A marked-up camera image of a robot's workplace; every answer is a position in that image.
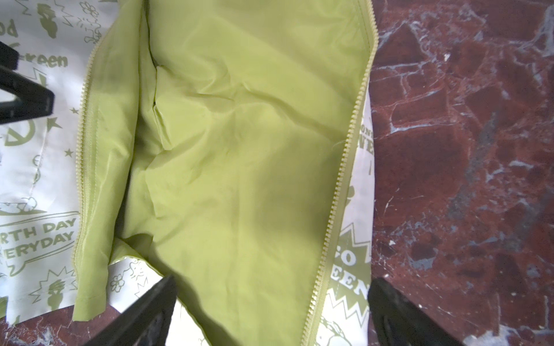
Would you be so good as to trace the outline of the white green printed jacket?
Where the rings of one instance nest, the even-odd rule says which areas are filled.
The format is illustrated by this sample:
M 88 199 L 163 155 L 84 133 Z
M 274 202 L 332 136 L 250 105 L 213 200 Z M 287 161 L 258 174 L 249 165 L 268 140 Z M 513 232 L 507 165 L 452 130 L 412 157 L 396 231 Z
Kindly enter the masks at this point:
M 3 1 L 50 115 L 1 127 L 1 317 L 176 280 L 170 345 L 365 345 L 370 1 Z

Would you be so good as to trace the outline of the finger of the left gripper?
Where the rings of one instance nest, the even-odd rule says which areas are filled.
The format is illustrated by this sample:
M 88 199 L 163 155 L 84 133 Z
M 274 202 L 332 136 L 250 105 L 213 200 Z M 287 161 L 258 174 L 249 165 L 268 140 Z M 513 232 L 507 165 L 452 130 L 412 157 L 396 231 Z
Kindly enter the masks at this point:
M 16 72 L 19 53 L 1 43 L 1 91 L 14 96 L 1 101 L 1 124 L 28 121 L 53 114 L 55 95 L 50 89 Z

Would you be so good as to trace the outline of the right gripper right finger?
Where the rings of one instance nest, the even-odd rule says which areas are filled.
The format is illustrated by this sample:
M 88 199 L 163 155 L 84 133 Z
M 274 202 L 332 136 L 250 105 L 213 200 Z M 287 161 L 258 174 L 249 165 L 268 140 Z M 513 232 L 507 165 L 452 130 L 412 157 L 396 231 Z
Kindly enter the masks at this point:
M 381 345 L 463 345 L 384 278 L 372 280 L 367 300 Z

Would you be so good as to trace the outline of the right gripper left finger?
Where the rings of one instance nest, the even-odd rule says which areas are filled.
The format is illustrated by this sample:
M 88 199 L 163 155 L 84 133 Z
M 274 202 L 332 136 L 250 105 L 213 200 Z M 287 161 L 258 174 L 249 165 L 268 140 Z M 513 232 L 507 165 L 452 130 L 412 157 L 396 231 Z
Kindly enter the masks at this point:
M 176 300 L 175 279 L 162 278 L 87 345 L 164 345 Z

